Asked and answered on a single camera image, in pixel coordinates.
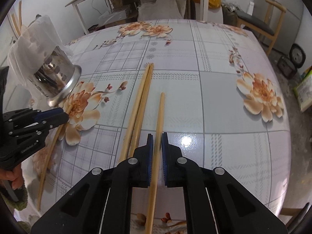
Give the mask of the person's left hand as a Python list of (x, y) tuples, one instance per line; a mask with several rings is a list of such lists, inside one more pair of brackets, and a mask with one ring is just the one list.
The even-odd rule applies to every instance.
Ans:
[(24, 184), (21, 164), (17, 165), (12, 171), (0, 168), (0, 180), (2, 187), (4, 187), (3, 181), (7, 180), (12, 182), (13, 190), (21, 188)]

